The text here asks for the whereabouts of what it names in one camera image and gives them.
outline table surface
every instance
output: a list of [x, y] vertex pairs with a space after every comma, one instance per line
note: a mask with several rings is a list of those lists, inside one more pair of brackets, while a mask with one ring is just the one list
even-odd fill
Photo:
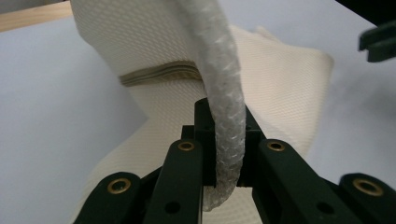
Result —
[[0, 32], [71, 16], [70, 2], [0, 14]]
[[[334, 183], [361, 172], [396, 188], [396, 61], [367, 63], [357, 51], [374, 26], [333, 0], [220, 3], [239, 27], [262, 25], [333, 56], [307, 158], [315, 171]], [[90, 170], [145, 120], [70, 16], [69, 2], [0, 15], [2, 224], [67, 223]]]

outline white fabric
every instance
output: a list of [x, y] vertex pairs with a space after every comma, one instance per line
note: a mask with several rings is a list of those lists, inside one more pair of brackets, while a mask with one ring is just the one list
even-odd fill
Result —
[[[178, 16], [174, 6], [166, 6], [162, 1], [74, 0], [72, 7], [81, 36], [120, 76], [174, 61], [200, 61], [194, 55], [200, 49], [192, 48], [191, 44], [203, 41], [205, 43], [198, 47], [210, 45], [201, 37], [191, 36], [191, 32], [177, 21], [180, 18], [188, 20], [188, 16]], [[184, 23], [200, 24], [195, 21]], [[204, 27], [197, 27], [198, 35], [201, 30], [205, 31], [205, 24], [201, 25]], [[285, 140], [304, 155], [317, 126], [332, 69], [331, 58], [314, 49], [284, 45], [263, 28], [252, 34], [232, 27], [232, 33], [249, 109], [267, 137]], [[207, 38], [223, 41], [216, 38], [218, 34], [209, 34], [214, 36]], [[226, 54], [219, 55], [219, 60], [223, 61], [221, 58]], [[216, 60], [207, 59], [207, 63]], [[211, 72], [202, 74], [204, 80], [209, 74]], [[206, 81], [206, 90], [219, 86], [214, 84]], [[179, 139], [182, 125], [193, 124], [194, 102], [205, 97], [204, 85], [198, 80], [173, 80], [134, 86], [129, 90], [149, 119], [96, 166], [80, 205], [107, 175], [123, 171], [142, 177], [161, 166], [169, 145]], [[250, 192], [250, 189], [237, 189], [222, 207], [204, 213], [204, 223], [260, 223]]]
[[[315, 133], [332, 69], [332, 59], [315, 49], [285, 45], [263, 28], [257, 34], [232, 27], [249, 109], [267, 137], [291, 143], [305, 155]], [[144, 176], [161, 166], [181, 126], [193, 124], [193, 103], [205, 97], [198, 80], [174, 80], [129, 88], [149, 119], [92, 171], [81, 207], [97, 183], [124, 171]], [[261, 223], [251, 189], [237, 188], [221, 207], [204, 213], [204, 223]]]
[[81, 36], [119, 75], [177, 61], [197, 64], [216, 130], [215, 188], [204, 211], [227, 200], [245, 154], [245, 102], [228, 22], [216, 0], [72, 1]]

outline mounting hole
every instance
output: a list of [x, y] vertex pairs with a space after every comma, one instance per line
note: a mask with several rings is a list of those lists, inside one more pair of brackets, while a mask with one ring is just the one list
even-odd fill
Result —
[[279, 142], [269, 142], [267, 146], [272, 149], [273, 151], [283, 151], [285, 147], [280, 144]]
[[121, 194], [131, 187], [131, 181], [127, 178], [119, 178], [107, 185], [107, 191], [111, 194]]
[[317, 209], [324, 214], [332, 215], [334, 214], [334, 209], [328, 203], [318, 203]]
[[165, 206], [165, 212], [167, 214], [174, 214], [180, 210], [180, 203], [177, 202], [170, 202], [167, 203]]
[[353, 180], [353, 186], [361, 192], [371, 196], [379, 197], [384, 194], [384, 190], [382, 190], [381, 187], [367, 179], [356, 178]]
[[190, 151], [194, 149], [194, 144], [191, 142], [182, 142], [178, 144], [178, 149], [183, 150], [183, 151]]

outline brass screw insert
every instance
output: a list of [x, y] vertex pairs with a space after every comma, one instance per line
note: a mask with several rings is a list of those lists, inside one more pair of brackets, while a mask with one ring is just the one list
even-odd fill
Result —
[[384, 190], [382, 190], [381, 187], [367, 179], [356, 178], [353, 180], [353, 186], [361, 192], [371, 196], [379, 197], [384, 194]]
[[182, 142], [178, 144], [178, 149], [183, 150], [183, 151], [191, 151], [194, 149], [194, 144], [191, 142]]
[[118, 178], [107, 185], [107, 191], [111, 194], [121, 194], [131, 187], [131, 181], [127, 178]]
[[267, 146], [273, 151], [283, 151], [283, 150], [285, 150], [285, 146], [283, 146], [279, 142], [275, 142], [275, 141], [269, 142], [267, 144]]

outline black plastic part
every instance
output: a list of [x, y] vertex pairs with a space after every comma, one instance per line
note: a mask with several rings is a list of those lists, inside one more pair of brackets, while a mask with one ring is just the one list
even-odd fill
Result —
[[183, 125], [183, 128], [181, 129], [181, 139], [183, 138], [194, 138], [193, 125]]
[[396, 57], [396, 21], [364, 32], [361, 35], [359, 50], [364, 49], [368, 50], [367, 61], [370, 63]]
[[181, 139], [170, 146], [143, 223], [202, 222], [202, 161], [197, 141]]
[[260, 143], [253, 200], [263, 223], [361, 223], [287, 143]]
[[375, 25], [396, 20], [396, 9], [392, 0], [336, 1]]
[[[129, 188], [123, 181], [125, 179], [130, 182]], [[137, 175], [116, 173], [107, 176], [92, 191], [74, 223], [139, 223], [142, 218], [137, 206], [140, 204], [139, 190], [140, 178]]]
[[339, 195], [363, 223], [396, 223], [396, 191], [372, 176], [344, 175]]
[[140, 188], [140, 196], [141, 196], [141, 204], [139, 207], [141, 208], [140, 215], [143, 217], [146, 214], [147, 208], [151, 202], [152, 192], [154, 191], [155, 185], [157, 184], [158, 177], [160, 176], [162, 167], [156, 169], [155, 171], [149, 173], [145, 177], [143, 177], [141, 181]]
[[[195, 103], [194, 128], [194, 139], [199, 141], [204, 149], [204, 185], [216, 186], [215, 121], [210, 113], [207, 98]], [[259, 143], [262, 139], [265, 139], [265, 136], [247, 108], [246, 151], [241, 175], [237, 184], [238, 187], [253, 186], [256, 164], [254, 161]]]

